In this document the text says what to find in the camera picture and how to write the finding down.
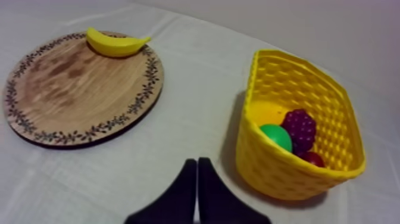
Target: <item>round wooden tray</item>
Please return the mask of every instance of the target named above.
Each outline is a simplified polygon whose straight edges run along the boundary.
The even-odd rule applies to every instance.
[[[54,39],[11,72],[4,110],[22,137],[48,146],[87,144],[124,129],[156,101],[164,72],[149,46],[131,57],[107,58],[85,37],[72,33]]]

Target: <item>white table surface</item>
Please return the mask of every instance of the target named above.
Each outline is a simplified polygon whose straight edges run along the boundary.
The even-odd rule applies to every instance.
[[[363,86],[326,71],[348,91],[367,154],[360,177],[298,206],[249,189],[233,168],[235,132],[253,53],[276,48],[184,15],[126,2],[0,2],[0,85],[36,45],[88,26],[152,36],[165,84],[133,129],[78,151],[21,140],[0,117],[0,223],[123,223],[154,201],[186,158],[209,157],[232,192],[273,223],[398,223],[399,119]]]

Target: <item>yellow banana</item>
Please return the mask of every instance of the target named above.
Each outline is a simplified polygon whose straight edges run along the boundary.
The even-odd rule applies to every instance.
[[[151,38],[113,38],[89,27],[86,40],[100,54],[109,57],[125,57],[138,52]]]

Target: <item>basket rim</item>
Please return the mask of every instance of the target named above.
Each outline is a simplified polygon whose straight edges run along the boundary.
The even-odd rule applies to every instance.
[[[331,77],[329,77],[328,75],[326,75],[325,73],[323,73],[322,71],[320,71],[319,69],[314,67],[308,61],[298,58],[296,56],[287,54],[283,51],[276,50],[276,49],[261,49],[254,54],[251,75],[250,75],[249,81],[248,81],[248,89],[246,91],[245,103],[243,105],[243,118],[246,120],[246,122],[248,122],[250,130],[253,131],[255,136],[259,140],[261,140],[261,142],[263,144],[267,144],[267,145],[271,146],[272,148],[274,148],[273,154],[279,155],[279,157],[282,158],[282,159],[280,159],[282,162],[290,163],[290,161],[291,161],[291,163],[290,163],[291,165],[295,164],[303,172],[312,172],[315,175],[328,176],[330,178],[350,179],[350,178],[355,178],[356,176],[360,175],[363,171],[365,171],[365,167],[366,167],[365,151],[363,148],[360,132],[358,130],[356,117],[355,117],[352,107],[350,107],[350,108],[346,107],[346,109],[349,110],[353,115],[354,119],[351,119],[352,120],[351,128],[356,128],[356,131],[358,133],[358,137],[356,136],[356,138],[360,140],[359,145],[360,145],[361,154],[362,154],[362,161],[360,162],[360,165],[357,168],[352,169],[352,170],[341,171],[341,170],[331,170],[328,168],[317,167],[317,166],[297,157],[296,155],[284,150],[282,147],[280,147],[274,141],[272,141],[268,136],[266,136],[265,134],[262,133],[262,131],[258,128],[258,126],[249,118],[249,114],[248,114],[250,100],[252,98],[252,90],[254,89],[254,85],[255,85],[255,74],[256,74],[257,68],[258,68],[258,58],[259,58],[261,52],[271,54],[271,56],[274,56],[273,54],[282,54],[282,55],[289,56],[289,57],[295,59],[296,61],[298,61],[298,63],[295,63],[294,61],[289,61],[289,60],[286,60],[286,61],[288,61],[292,64],[297,64],[299,66],[303,66],[313,73],[318,73],[320,76],[322,76],[324,81],[326,83],[328,83],[341,96],[342,100],[350,102],[350,100],[346,94],[346,91],[344,90],[343,87],[340,86],[340,84],[338,84]]]

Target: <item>woven basket pattern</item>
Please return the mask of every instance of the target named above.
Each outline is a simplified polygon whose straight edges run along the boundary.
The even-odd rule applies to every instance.
[[[326,168],[301,160],[265,136],[248,116],[252,101],[306,109],[317,122],[312,151],[322,156]],[[236,164],[253,188],[283,200],[310,198],[358,176],[365,169],[364,150],[346,91],[305,60],[280,51],[257,52],[240,121]]]

